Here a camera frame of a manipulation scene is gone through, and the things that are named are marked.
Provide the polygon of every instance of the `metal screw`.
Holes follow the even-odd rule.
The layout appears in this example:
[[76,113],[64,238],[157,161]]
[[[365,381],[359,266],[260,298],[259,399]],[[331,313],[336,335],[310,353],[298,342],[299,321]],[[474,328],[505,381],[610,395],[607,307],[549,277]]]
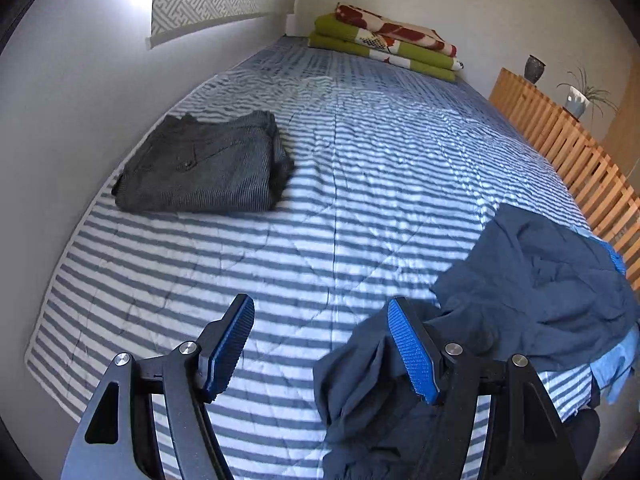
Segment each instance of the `metal screw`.
[[198,345],[193,341],[185,341],[180,345],[180,353],[182,355],[193,354],[198,349]]
[[444,347],[444,351],[449,355],[460,355],[462,354],[462,346],[460,346],[458,343],[448,343]]
[[524,355],[520,355],[520,354],[516,354],[514,355],[511,360],[513,361],[513,364],[515,364],[516,366],[520,367],[520,368],[524,368],[525,366],[527,366],[529,364],[529,360],[524,357]]
[[124,366],[129,361],[131,361],[131,356],[126,352],[123,352],[122,354],[118,354],[116,355],[116,357],[113,358],[113,362],[116,363],[116,366]]

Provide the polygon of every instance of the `wooden fence headboard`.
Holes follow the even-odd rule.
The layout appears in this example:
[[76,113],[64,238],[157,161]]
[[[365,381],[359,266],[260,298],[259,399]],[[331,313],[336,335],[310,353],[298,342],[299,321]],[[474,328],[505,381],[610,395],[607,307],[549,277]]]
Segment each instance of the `wooden fence headboard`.
[[590,133],[529,81],[503,68],[489,101],[554,167],[593,233],[622,254],[640,289],[640,200]]

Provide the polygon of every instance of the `green blanket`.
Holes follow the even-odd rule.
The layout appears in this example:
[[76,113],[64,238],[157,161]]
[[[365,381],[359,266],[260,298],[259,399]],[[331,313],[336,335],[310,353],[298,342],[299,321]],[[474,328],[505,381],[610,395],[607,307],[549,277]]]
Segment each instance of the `green blanket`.
[[390,63],[396,66],[402,66],[415,72],[444,79],[444,81],[454,82],[456,80],[455,72],[447,70],[446,68],[438,68],[436,66],[427,65],[416,61],[414,59],[407,59],[405,57],[394,56],[386,52],[380,52],[367,46],[362,46],[349,41],[337,40],[336,38],[328,38],[321,36],[316,32],[312,32],[309,35],[309,46],[312,48],[325,48],[327,50],[337,50],[338,52],[346,52],[347,54],[355,54],[356,56],[370,57],[371,59],[377,59],[385,63]]
[[428,48],[405,41],[393,40],[364,28],[348,25],[340,22],[334,14],[326,14],[316,19],[316,32],[328,38],[351,41],[351,43],[375,48],[387,54],[396,54],[438,68],[457,71],[463,67],[462,63],[455,57],[445,56]]

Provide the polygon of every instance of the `bed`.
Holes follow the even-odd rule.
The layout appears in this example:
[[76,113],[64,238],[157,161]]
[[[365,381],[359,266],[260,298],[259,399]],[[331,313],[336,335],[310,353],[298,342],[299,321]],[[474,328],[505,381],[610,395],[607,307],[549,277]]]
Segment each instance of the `bed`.
[[[208,80],[169,113],[226,121],[273,112],[296,170],[277,208],[208,216],[120,212],[97,194],[53,273],[25,362],[78,420],[110,360],[166,353],[238,292],[256,321],[228,390],[209,406],[236,478],[322,478],[312,365],[393,296],[464,258],[500,203],[588,228],[554,168],[482,96],[455,84],[283,38]],[[541,374],[563,419],[591,372]],[[166,413],[161,457],[179,478]],[[478,474],[488,398],[464,478]]]

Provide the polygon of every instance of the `stack of bedding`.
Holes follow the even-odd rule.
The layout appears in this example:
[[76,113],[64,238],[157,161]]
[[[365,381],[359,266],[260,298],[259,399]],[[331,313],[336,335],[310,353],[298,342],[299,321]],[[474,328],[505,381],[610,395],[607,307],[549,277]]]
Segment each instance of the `stack of bedding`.
[[451,82],[463,67],[455,57],[456,47],[434,30],[342,4],[335,13],[316,19],[309,46],[377,59]]

